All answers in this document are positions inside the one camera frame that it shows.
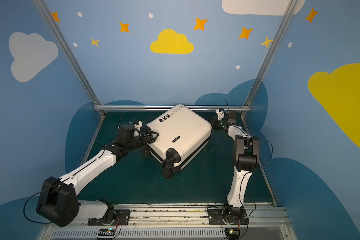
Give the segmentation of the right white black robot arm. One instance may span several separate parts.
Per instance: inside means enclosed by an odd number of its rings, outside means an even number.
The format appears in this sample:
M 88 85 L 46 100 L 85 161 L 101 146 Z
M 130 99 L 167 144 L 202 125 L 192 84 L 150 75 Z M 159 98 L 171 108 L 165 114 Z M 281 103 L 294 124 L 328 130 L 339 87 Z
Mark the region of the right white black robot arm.
M 235 111 L 230 112 L 220 108 L 216 110 L 216 114 L 211 121 L 212 128 L 227 132 L 234 140 L 232 156 L 234 177 L 222 215 L 224 218 L 240 220 L 245 214 L 244 198 L 249 179 L 260 166 L 260 140 L 249 135 L 241 126 L 234 124 L 232 117 L 236 115 Z

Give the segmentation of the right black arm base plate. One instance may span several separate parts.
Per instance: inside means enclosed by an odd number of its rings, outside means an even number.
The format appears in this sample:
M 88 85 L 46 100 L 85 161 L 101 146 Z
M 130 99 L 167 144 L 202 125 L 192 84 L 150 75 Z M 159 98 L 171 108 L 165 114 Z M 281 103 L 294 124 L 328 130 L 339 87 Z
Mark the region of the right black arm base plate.
M 249 220 L 244 208 L 207 209 L 210 225 L 246 225 Z

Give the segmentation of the black white suitcase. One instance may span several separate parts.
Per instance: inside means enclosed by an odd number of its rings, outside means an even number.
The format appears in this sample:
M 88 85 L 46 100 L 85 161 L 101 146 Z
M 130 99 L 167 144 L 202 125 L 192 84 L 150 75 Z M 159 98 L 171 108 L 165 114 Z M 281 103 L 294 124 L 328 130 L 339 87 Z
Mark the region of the black white suitcase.
M 143 147 L 162 166 L 164 178 L 180 172 L 209 142 L 211 124 L 184 105 L 176 105 L 147 124 L 156 140 Z

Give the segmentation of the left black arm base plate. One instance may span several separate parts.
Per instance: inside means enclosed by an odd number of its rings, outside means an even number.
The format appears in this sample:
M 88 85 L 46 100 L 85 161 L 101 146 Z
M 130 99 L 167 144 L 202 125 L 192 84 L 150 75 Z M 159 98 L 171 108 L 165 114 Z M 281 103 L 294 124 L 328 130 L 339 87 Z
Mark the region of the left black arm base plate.
M 113 209 L 107 211 L 105 215 L 100 218 L 91 218 L 88 220 L 88 226 L 127 226 L 129 223 L 131 210 Z

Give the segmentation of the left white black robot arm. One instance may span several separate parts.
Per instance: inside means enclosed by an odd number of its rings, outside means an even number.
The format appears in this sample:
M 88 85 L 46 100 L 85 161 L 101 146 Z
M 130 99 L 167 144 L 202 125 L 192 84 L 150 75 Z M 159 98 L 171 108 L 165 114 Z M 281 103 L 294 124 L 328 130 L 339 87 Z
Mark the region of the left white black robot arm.
M 127 156 L 129 151 L 154 143 L 159 135 L 147 125 L 122 125 L 119 134 L 92 159 L 70 173 L 59 178 L 50 177 L 43 182 L 37 214 L 59 227 L 65 227 L 75 219 L 116 225 L 114 205 L 106 201 L 80 201 L 78 195 L 98 175 Z

